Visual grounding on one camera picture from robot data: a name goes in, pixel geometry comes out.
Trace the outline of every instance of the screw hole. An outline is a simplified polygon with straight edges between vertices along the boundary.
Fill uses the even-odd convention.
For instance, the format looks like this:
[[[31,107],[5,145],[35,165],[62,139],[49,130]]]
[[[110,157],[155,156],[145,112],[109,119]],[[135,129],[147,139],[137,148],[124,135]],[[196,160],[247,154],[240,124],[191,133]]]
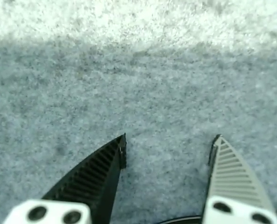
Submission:
[[[222,202],[217,202],[213,205],[213,207],[219,211],[223,211],[223,212],[226,212],[226,213],[231,213],[232,210],[229,206],[227,206],[225,203],[222,203]]]
[[[253,214],[252,219],[263,224],[271,224],[271,221],[266,216],[259,213]]]
[[[64,221],[65,224],[75,224],[80,219],[81,219],[81,213],[80,212],[78,212],[78,211],[71,211],[71,212],[68,212],[64,216],[63,221]]]
[[[35,207],[28,213],[28,218],[31,221],[38,221],[45,216],[46,211],[47,209],[43,206]]]

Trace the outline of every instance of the gray carpet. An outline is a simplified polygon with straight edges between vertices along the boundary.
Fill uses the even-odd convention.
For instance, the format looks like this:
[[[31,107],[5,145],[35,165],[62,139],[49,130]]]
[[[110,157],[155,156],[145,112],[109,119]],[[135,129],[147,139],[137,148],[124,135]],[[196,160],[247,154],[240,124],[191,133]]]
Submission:
[[[218,133],[277,206],[277,0],[0,0],[0,222],[124,132],[113,224],[199,214]]]

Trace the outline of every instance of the carpet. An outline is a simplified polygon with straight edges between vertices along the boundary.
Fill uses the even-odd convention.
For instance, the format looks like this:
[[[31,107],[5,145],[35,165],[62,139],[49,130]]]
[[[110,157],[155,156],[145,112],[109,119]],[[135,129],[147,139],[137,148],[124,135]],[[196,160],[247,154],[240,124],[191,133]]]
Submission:
[[[0,0],[0,223],[123,133],[113,224],[200,214],[219,133],[277,207],[277,0]]]

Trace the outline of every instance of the floor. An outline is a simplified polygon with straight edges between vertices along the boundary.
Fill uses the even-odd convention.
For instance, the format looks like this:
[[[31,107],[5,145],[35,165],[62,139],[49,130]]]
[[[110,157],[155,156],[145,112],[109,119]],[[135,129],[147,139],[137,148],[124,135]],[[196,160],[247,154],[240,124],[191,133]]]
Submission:
[[[277,206],[277,0],[0,0],[0,223],[123,133],[112,224],[200,214],[218,133]]]

